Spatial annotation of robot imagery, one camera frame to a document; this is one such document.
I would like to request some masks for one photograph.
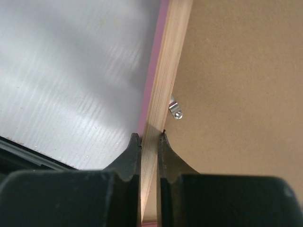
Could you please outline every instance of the screw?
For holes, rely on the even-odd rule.
[[[175,119],[179,120],[179,119],[181,119],[182,117],[183,117],[183,114],[182,114],[181,111],[178,111],[178,112],[175,113]]]

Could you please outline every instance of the pink painted edge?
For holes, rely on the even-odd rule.
[[[158,224],[157,224],[157,222],[143,222],[142,226],[145,226],[145,227],[157,227]]]
[[[157,63],[160,54],[161,42],[162,42],[168,8],[169,8],[169,0],[162,0],[160,4],[159,16],[156,25],[155,37],[151,49],[151,59],[148,66],[147,79],[145,83],[145,90],[144,90],[141,114],[139,119],[139,126],[137,130],[140,138],[142,138],[145,128],[148,106],[150,104],[150,99],[152,95],[152,85],[156,74]]]

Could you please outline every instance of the metal bracket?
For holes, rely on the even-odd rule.
[[[170,97],[169,110],[176,120],[179,120],[183,117],[181,108],[180,108],[179,104],[176,102],[174,96]]]

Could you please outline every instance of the wooden strip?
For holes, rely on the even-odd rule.
[[[156,75],[142,140],[141,213],[144,214],[152,174],[157,165],[157,141],[163,131],[193,0],[170,0]]]

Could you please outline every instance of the wooden slat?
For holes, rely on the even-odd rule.
[[[141,212],[145,210],[193,0],[170,0],[142,140]]]

